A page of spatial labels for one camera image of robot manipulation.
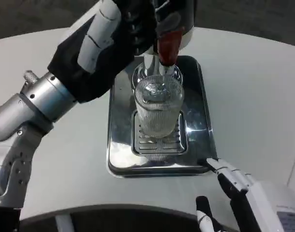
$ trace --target metal grille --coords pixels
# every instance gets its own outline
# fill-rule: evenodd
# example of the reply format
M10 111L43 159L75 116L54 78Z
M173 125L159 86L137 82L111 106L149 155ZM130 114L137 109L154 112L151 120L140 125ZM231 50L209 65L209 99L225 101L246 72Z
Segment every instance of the metal grille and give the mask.
M176 127L164 138L145 135L137 112L133 115L133 151L139 156L182 155L187 149L183 114L180 113Z

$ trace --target glass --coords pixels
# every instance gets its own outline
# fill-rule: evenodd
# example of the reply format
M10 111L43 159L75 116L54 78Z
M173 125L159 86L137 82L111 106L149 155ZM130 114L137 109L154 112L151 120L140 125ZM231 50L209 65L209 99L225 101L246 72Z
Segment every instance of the glass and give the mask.
M134 98L145 135L163 138L174 130L184 100L179 81L171 76L148 76L137 85Z

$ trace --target stainless steel drip tray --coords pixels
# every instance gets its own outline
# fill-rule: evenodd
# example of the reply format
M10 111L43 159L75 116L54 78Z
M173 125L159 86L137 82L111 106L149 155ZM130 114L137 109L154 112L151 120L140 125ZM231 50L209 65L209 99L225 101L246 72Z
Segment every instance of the stainless steel drip tray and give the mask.
M197 61L180 56L177 66L184 76L184 103L175 130L168 137L144 135L136 116L131 87L138 57L118 74L110 93L107 162L117 177L194 175L207 172L202 158L217 157L203 78Z

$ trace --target white table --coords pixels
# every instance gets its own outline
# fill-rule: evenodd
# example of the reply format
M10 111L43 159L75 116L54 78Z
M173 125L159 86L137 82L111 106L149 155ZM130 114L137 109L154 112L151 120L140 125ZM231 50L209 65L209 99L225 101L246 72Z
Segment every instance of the white table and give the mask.
M39 76L46 72L64 31L0 40L0 104L20 90L25 70ZM180 54L201 64L218 156L259 179L295 188L295 47L195 29ZM113 177L106 167L108 106L109 93L76 106L43 139L34 155L21 219L76 207L130 204L194 215L195 197L206 195L214 216L237 228L213 174Z

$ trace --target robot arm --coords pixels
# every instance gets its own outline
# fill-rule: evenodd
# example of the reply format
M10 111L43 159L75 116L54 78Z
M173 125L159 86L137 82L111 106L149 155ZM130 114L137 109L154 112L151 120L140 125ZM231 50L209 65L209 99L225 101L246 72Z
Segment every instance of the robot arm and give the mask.
M0 106L0 231L19 229L32 157L53 123L77 102L102 96L155 39L150 1L104 0L69 29L47 74L25 73L21 91Z
M201 164L217 175L222 190L231 199L241 232L295 231L295 193L288 187L256 181L222 159L209 158ZM209 216L208 210L202 211ZM201 225L206 229L203 232L214 231L206 224Z

